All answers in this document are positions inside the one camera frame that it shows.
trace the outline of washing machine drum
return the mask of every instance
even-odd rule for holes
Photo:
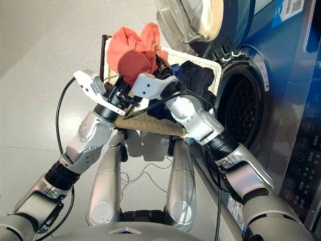
[[[217,119],[238,142],[256,150],[264,129],[269,93],[249,61],[223,68],[215,107]]]

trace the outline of woven basket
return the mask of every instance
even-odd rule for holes
[[[105,44],[105,53],[107,53],[107,48],[109,45],[111,38],[106,41]],[[172,49],[162,48],[168,52],[168,63],[172,64],[183,64],[184,62],[190,60],[195,64],[198,64],[202,67],[207,67],[213,70],[215,79],[213,80],[212,85],[209,87],[209,91],[213,92],[214,94],[217,93],[219,80],[221,77],[221,66],[213,61],[202,59],[196,56],[192,56],[186,53],[181,53]],[[109,68],[107,63],[107,54],[105,54],[104,58],[104,82],[109,82],[114,84],[118,79],[119,74],[114,72],[112,69]],[[140,103],[140,108],[135,108],[133,112],[138,111],[140,109],[146,108],[148,106],[148,100],[143,99]],[[116,127],[124,128],[124,129],[132,129],[132,130],[139,130],[145,132],[151,132],[156,134],[163,134],[163,135],[172,135],[172,136],[180,136],[180,137],[188,137],[188,133],[184,129],[184,127],[180,123],[173,123],[167,119],[157,119],[155,117],[147,115],[147,113],[140,114],[134,118],[123,120],[122,116],[119,116],[115,122]]]

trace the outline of label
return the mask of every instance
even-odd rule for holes
[[[272,27],[302,12],[304,0],[277,0]]]
[[[259,68],[260,73],[262,75],[263,83],[264,83],[264,90],[269,91],[269,78],[267,76],[266,66],[265,66],[263,58],[261,57],[261,55],[259,55],[259,53],[256,53],[256,55],[253,58],[253,62]]]
[[[234,217],[235,221],[241,228],[242,232],[245,231],[244,229],[244,221],[243,221],[243,205],[237,201],[235,201],[230,195],[227,199],[226,204],[227,209],[230,211],[232,216]]]

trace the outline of front-loading washing machine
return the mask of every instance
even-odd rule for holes
[[[217,118],[321,236],[321,1],[156,0],[169,45],[217,61]]]

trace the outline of clothes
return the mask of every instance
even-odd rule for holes
[[[121,27],[113,36],[107,50],[110,68],[124,77],[133,86],[142,72],[154,73],[157,70],[155,54],[167,60],[168,53],[158,49],[159,29],[154,23],[147,24],[139,37],[129,28]]]
[[[214,105],[216,96],[208,90],[208,87],[213,83],[215,77],[213,70],[210,68],[202,68],[191,61],[186,61],[179,67],[183,74],[181,82],[183,82],[189,90],[200,95]],[[150,100],[148,105],[152,105],[156,102],[158,102],[157,99]],[[209,111],[211,109],[209,104],[202,104],[205,110]],[[174,120],[170,110],[165,104],[160,104],[155,108],[148,110],[147,114],[157,119],[168,119],[176,123],[176,120]]]
[[[186,61],[181,67],[183,70],[183,82],[187,88],[214,104],[216,96],[208,90],[215,78],[213,70],[202,68],[191,61]],[[206,111],[211,109],[211,106],[207,103],[203,103],[203,106]]]
[[[179,64],[171,65],[171,73],[176,76],[176,78],[181,81],[183,79],[183,70]]]

